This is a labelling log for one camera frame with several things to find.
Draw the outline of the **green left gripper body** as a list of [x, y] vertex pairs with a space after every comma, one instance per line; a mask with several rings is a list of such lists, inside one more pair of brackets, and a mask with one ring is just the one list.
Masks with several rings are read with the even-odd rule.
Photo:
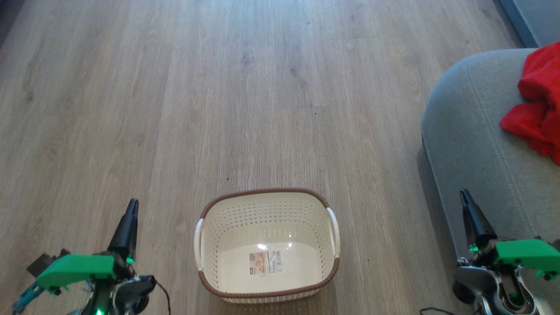
[[64, 255], [48, 265], [38, 277], [38, 285], [54, 293], [68, 285], [90, 281], [107, 280], [116, 283], [134, 277], [130, 265], [126, 264], [117, 255]]

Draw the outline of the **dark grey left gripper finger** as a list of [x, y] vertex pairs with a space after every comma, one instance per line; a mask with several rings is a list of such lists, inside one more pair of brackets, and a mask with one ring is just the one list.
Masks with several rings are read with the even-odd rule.
[[138, 199], [131, 199], [129, 201], [127, 210], [124, 215], [125, 219], [125, 236], [126, 236], [126, 250], [129, 259], [135, 259], [137, 247], [137, 231], [138, 231], [138, 212], [139, 201]]
[[115, 230], [115, 233], [108, 245], [108, 250], [118, 253], [120, 256], [128, 256], [126, 250], [126, 236], [125, 236], [125, 219], [124, 215], [122, 215], [118, 226]]

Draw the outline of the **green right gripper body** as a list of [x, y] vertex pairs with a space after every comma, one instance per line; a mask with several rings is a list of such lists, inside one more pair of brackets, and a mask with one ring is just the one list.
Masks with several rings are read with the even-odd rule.
[[560, 239], [552, 243], [540, 238], [498, 239], [471, 253], [472, 264], [476, 267], [521, 266], [536, 270], [536, 277], [545, 280], [560, 276]]

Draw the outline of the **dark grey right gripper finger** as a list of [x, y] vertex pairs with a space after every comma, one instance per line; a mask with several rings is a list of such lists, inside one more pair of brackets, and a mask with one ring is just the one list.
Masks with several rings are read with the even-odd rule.
[[494, 229], [482, 210], [479, 215], [479, 231], [481, 232], [479, 240], [481, 241], [482, 248], [486, 247], [491, 240], [497, 239]]
[[478, 249], [482, 247], [480, 238], [480, 207], [474, 201], [467, 189], [460, 191], [460, 199], [462, 202], [462, 217], [465, 227], [466, 241], [468, 247], [476, 246]]

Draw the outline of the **red cloth garment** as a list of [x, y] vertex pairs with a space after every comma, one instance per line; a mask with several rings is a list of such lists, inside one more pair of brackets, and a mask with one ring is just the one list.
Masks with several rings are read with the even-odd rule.
[[501, 128], [560, 166], [560, 41], [527, 56], [518, 91], [524, 102], [504, 115]]

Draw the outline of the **cream laundry basket brown rim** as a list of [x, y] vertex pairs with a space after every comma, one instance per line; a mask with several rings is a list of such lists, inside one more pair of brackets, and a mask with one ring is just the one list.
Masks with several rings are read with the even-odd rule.
[[[306, 298], [334, 279], [340, 266], [337, 217], [320, 194], [266, 188], [224, 195], [204, 208], [194, 232], [200, 283], [234, 304]], [[284, 272], [250, 275], [249, 253], [280, 250]]]

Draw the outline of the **grey round sofa seat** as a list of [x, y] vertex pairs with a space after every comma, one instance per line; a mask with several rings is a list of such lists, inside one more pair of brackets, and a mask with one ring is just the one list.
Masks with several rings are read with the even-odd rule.
[[560, 239], [560, 166], [500, 122], [532, 49], [482, 52], [456, 63], [433, 89], [421, 134], [457, 257], [468, 254], [459, 192], [467, 189], [499, 237]]

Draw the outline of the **basket paper label sticker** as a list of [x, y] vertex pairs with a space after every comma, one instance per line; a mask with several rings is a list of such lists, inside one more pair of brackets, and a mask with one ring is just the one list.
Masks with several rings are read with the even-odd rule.
[[268, 275], [284, 272], [280, 250], [254, 252], [248, 254], [250, 275]]

